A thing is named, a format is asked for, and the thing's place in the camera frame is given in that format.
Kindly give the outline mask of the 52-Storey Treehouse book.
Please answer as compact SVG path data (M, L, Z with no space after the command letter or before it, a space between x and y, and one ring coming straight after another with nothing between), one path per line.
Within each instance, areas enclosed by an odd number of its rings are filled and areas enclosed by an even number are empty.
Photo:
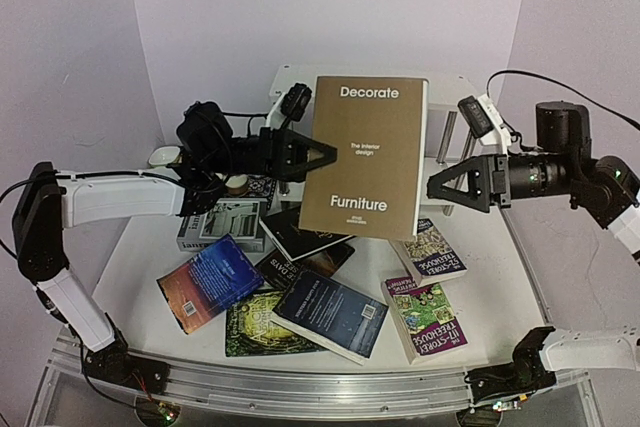
M412 241L390 242L417 286L459 278L467 267L429 218L420 218Z

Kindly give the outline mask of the Decorate Furniture large book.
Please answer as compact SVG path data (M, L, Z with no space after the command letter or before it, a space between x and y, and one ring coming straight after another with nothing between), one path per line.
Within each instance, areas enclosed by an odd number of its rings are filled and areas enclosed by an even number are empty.
M320 76L312 137L337 150L307 174L299 226L385 240L417 232L428 116L425 78Z

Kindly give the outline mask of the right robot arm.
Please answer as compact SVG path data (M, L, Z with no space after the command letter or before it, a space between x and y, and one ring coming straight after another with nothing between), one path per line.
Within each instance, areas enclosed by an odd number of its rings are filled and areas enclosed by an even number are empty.
M632 257L639 256L639 178L618 157L592 157L586 107L537 104L537 149L518 154L509 152L511 134L488 95L467 97L458 109L472 137L498 151L431 176L428 197L489 212L518 199L566 195L571 208L585 209ZM555 385L562 370L638 368L639 333L633 327L571 332L543 326L526 334L510 362L473 369L465 381L479 405L541 392Z

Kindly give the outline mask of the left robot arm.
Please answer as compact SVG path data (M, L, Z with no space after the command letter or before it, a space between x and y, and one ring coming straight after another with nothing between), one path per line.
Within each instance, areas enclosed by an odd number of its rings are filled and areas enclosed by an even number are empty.
M302 182L337 160L335 147L289 129L302 111L295 104L280 126L236 137L216 103L197 102L177 128L181 160L164 170L64 173L41 162L19 182L23 192L12 217L19 271L52 315L96 356L95 365L111 382L131 380L135 363L119 329L73 272L64 230L109 219L204 214L225 196L235 175Z

